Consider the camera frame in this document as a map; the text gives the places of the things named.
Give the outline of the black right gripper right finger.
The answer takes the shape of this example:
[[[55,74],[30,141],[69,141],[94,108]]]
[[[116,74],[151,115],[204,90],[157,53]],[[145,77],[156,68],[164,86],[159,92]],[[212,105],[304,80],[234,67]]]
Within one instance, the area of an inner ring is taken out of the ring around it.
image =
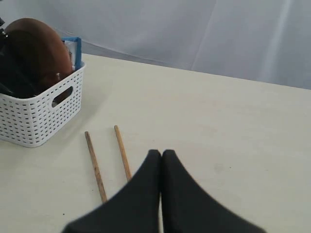
[[[211,197],[187,172],[174,150],[163,152],[161,202],[166,233],[262,233]]]

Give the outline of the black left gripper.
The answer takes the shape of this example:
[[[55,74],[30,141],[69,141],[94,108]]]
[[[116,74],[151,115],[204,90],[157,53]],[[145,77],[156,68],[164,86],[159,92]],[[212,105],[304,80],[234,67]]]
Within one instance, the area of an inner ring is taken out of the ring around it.
[[[39,94],[38,40],[34,20],[18,19],[0,30],[0,92],[27,99]]]

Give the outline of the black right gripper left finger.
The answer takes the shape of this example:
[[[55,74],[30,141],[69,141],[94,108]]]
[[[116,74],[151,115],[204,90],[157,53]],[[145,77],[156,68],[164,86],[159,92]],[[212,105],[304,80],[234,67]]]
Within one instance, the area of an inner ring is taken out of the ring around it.
[[[66,225],[65,233],[157,233],[161,155],[150,150],[132,179],[111,199]]]

